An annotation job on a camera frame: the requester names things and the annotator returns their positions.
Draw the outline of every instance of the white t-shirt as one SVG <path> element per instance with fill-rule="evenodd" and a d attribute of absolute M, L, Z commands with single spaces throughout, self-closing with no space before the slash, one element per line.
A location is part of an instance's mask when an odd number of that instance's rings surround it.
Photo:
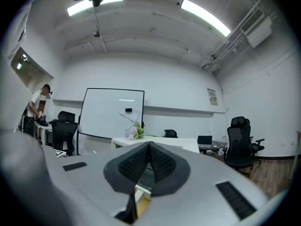
<path fill-rule="evenodd" d="M 41 98 L 41 90 L 37 90 L 33 93 L 29 103 L 32 101 L 34 108 L 37 110 L 40 104 L 40 98 Z M 35 117 L 36 115 L 31 111 L 31 109 L 27 106 L 27 116 L 28 117 Z"/>

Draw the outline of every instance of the office chair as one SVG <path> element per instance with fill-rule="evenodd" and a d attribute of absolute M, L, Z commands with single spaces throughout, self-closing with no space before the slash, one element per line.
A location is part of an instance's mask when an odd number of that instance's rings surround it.
<path fill-rule="evenodd" d="M 73 136 L 78 124 L 75 121 L 75 114 L 61 111 L 57 120 L 52 121 L 52 147 L 59 151 L 65 151 L 68 156 L 74 152 Z M 63 143 L 67 143 L 67 150 L 63 150 Z"/>
<path fill-rule="evenodd" d="M 227 129 L 229 149 L 223 148 L 225 163 L 235 170 L 251 167 L 253 169 L 252 149 L 250 145 L 250 130 L 243 116 L 233 118 Z M 250 173 L 241 172 L 250 177 Z"/>
<path fill-rule="evenodd" d="M 248 128 L 250 129 L 250 134 L 251 134 L 250 120 L 246 119 L 246 123 L 247 123 Z M 254 161 L 258 161 L 259 165 L 260 165 L 261 164 L 261 160 L 254 158 L 254 156 L 255 156 L 255 153 L 257 153 L 258 151 L 261 151 L 261 150 L 264 149 L 264 146 L 260 145 L 260 142 L 264 141 L 264 139 L 259 139 L 259 140 L 256 140 L 257 143 L 252 143 L 251 142 L 252 138 L 253 137 L 250 137 L 250 144 L 251 144 L 251 147 L 253 149 L 253 151 L 252 151 L 253 160 Z"/>
<path fill-rule="evenodd" d="M 169 138 L 178 138 L 177 133 L 175 130 L 164 130 L 165 131 L 165 136 L 164 137 L 169 137 Z"/>

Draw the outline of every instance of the ceiling light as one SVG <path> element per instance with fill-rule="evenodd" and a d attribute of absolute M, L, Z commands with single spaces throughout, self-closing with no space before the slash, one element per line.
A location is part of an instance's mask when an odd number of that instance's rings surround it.
<path fill-rule="evenodd" d="M 109 2 L 118 2 L 118 1 L 123 1 L 123 0 L 103 0 L 100 5 L 109 3 Z M 92 1 L 83 0 L 83 1 L 73 5 L 72 7 L 68 8 L 67 11 L 68 11 L 69 16 L 72 16 L 82 10 L 85 10 L 85 9 L 91 8 L 91 7 L 93 7 Z"/>
<path fill-rule="evenodd" d="M 182 3 L 181 8 L 183 8 L 186 11 L 189 11 L 196 16 L 204 19 L 208 23 L 210 23 L 212 26 L 214 26 L 217 30 L 219 30 L 223 35 L 226 37 L 231 32 L 229 28 L 226 27 L 225 24 L 223 24 L 220 20 L 218 20 L 215 16 L 213 16 L 211 13 L 209 13 L 207 10 L 203 9 L 199 5 L 190 2 L 188 0 L 184 0 Z"/>

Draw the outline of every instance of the ceiling beam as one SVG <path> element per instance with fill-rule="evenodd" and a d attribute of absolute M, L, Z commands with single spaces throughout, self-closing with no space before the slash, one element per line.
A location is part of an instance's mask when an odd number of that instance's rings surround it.
<path fill-rule="evenodd" d="M 114 15 L 114 13 L 151 13 L 154 16 L 163 16 L 166 18 L 173 19 L 177 22 L 182 22 L 184 23 L 185 28 L 187 28 L 187 26 L 191 26 L 193 28 L 196 28 L 201 33 L 204 33 L 208 36 L 214 36 L 215 39 L 219 39 L 221 41 L 225 39 L 225 37 L 219 31 L 209 26 L 209 24 L 206 21 L 199 19 L 195 15 L 180 9 L 178 6 L 155 4 L 153 2 L 141 0 L 127 0 L 123 2 L 105 4 L 103 6 L 99 6 L 96 9 L 96 14 L 98 17 L 102 17 L 105 15 Z M 74 24 L 84 23 L 93 19 L 94 15 L 92 8 L 89 8 L 81 14 L 68 17 L 68 19 L 61 21 L 55 27 L 55 31 L 59 33 L 64 29 L 72 27 Z"/>
<path fill-rule="evenodd" d="M 176 42 L 175 40 L 169 39 L 169 38 L 164 38 L 164 37 L 159 37 L 159 36 L 147 36 L 147 35 L 141 35 L 141 34 L 131 34 L 130 36 L 126 37 L 122 37 L 122 36 L 118 36 L 115 38 L 111 38 L 111 39 L 106 39 L 104 40 L 104 42 L 108 43 L 108 42 L 113 42 L 113 41 L 118 41 L 118 40 L 142 40 L 142 41 L 148 41 L 148 42 L 153 42 L 153 43 L 160 43 L 160 44 L 164 44 L 164 45 L 168 45 L 171 46 L 173 48 L 178 48 L 181 49 L 183 51 L 185 51 L 185 53 L 192 53 L 195 54 L 197 56 L 199 56 L 200 58 L 203 57 L 202 54 L 193 51 L 193 50 L 187 50 L 188 47 L 186 44 L 181 43 L 181 42 Z M 92 44 L 96 44 L 96 43 L 101 43 L 102 41 L 100 41 L 99 38 L 91 38 L 91 37 L 87 37 L 84 38 L 82 40 L 78 40 L 78 41 L 74 41 L 74 42 L 69 42 L 66 44 L 65 46 L 65 51 L 68 51 L 70 49 L 76 48 L 78 46 L 82 46 L 82 45 L 86 45 L 88 44 L 89 46 L 91 46 Z"/>

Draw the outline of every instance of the table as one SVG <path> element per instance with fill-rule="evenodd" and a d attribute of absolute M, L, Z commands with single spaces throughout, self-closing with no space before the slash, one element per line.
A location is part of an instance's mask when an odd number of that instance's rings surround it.
<path fill-rule="evenodd" d="M 166 145 L 173 145 L 176 147 L 183 148 L 194 153 L 199 153 L 198 142 L 196 138 L 167 138 L 167 137 L 143 137 L 137 140 L 129 140 L 124 137 L 113 138 L 111 140 L 112 149 L 116 149 L 116 145 L 127 146 L 138 142 L 153 141 Z"/>
<path fill-rule="evenodd" d="M 296 153 L 295 153 L 295 158 L 293 160 L 293 167 L 292 167 L 292 171 L 291 171 L 291 175 L 289 177 L 289 180 L 291 180 L 293 178 L 293 174 L 297 165 L 297 161 L 298 161 L 298 156 L 299 156 L 299 151 L 300 151 L 300 147 L 301 147 L 301 131 L 297 131 L 297 145 L 296 145 Z"/>
<path fill-rule="evenodd" d="M 220 149 L 225 147 L 226 143 L 221 141 L 212 141 L 211 147 L 202 147 L 201 144 L 198 145 L 199 151 L 203 152 L 203 154 L 206 154 L 208 150 L 211 150 L 213 152 L 218 152 Z"/>
<path fill-rule="evenodd" d="M 41 143 L 42 145 L 45 145 L 45 130 L 50 130 L 52 131 L 52 126 L 48 125 L 48 126 L 41 126 L 40 124 L 38 124 L 36 121 L 34 122 L 34 126 L 37 128 L 37 137 L 39 137 L 40 135 L 40 131 L 39 129 L 41 129 Z"/>

